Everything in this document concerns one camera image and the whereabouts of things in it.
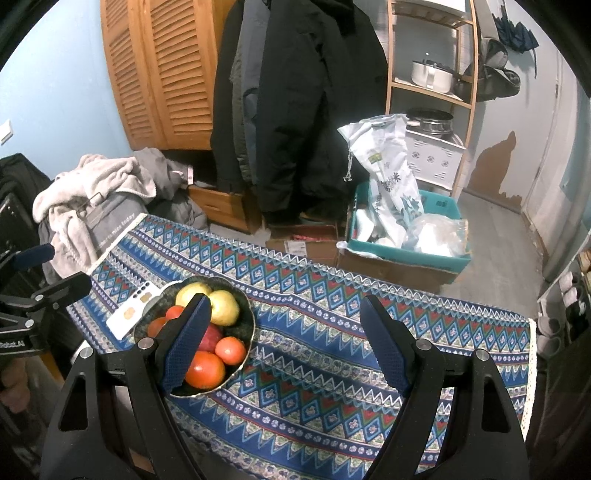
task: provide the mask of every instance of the gray jacket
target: gray jacket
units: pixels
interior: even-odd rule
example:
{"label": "gray jacket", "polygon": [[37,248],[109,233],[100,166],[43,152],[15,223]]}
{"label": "gray jacket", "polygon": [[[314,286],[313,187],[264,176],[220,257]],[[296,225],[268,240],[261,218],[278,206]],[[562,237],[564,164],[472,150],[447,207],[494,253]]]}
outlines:
{"label": "gray jacket", "polygon": [[232,82],[232,135],[234,151],[240,167],[242,179],[247,185],[252,185],[251,167],[248,162],[246,139],[244,134],[244,117],[242,114],[242,34],[238,37],[236,56],[230,72]]}
{"label": "gray jacket", "polygon": [[245,0],[240,36],[242,40],[242,113],[252,182],[256,185],[256,103],[261,78],[262,54],[270,16],[262,0]]}

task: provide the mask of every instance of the louvered door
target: louvered door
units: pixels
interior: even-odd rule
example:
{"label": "louvered door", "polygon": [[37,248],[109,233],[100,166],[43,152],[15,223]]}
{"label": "louvered door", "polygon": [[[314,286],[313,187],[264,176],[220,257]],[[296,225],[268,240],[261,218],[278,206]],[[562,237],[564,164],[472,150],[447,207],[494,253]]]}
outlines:
{"label": "louvered door", "polygon": [[147,62],[168,148],[210,148],[217,65],[211,1],[146,1]]}
{"label": "louvered door", "polygon": [[217,40],[233,0],[101,0],[111,85],[129,144],[209,150]]}
{"label": "louvered door", "polygon": [[142,53],[137,0],[101,0],[103,42],[115,102],[133,149],[164,144]]}

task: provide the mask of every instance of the person's hand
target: person's hand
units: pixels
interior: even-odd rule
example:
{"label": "person's hand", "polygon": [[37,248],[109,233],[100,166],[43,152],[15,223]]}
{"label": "person's hand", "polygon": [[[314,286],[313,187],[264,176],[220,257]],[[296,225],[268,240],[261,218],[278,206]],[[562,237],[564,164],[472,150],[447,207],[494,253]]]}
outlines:
{"label": "person's hand", "polygon": [[27,370],[24,358],[15,358],[0,372],[0,381],[5,390],[0,392],[0,402],[12,413],[20,413],[27,408],[31,399],[28,387]]}

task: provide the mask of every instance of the wooden drawer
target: wooden drawer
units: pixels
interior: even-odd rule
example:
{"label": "wooden drawer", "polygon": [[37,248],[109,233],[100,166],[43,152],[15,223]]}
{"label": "wooden drawer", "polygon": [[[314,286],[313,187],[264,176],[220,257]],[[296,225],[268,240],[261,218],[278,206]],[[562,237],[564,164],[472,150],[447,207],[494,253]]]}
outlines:
{"label": "wooden drawer", "polygon": [[249,233],[256,232],[261,226],[261,212],[250,192],[230,194],[190,186],[189,196],[212,222]]}

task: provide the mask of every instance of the floor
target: floor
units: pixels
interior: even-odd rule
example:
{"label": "floor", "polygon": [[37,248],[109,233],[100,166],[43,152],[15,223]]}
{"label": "floor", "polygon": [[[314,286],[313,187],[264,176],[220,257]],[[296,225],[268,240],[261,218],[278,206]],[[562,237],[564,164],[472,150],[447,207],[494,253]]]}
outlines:
{"label": "floor", "polygon": [[[440,294],[535,317],[543,282],[542,258],[521,217],[469,193],[462,193],[458,205],[468,219],[472,261]],[[248,235],[211,225],[211,231],[261,246],[269,238],[265,229]]]}

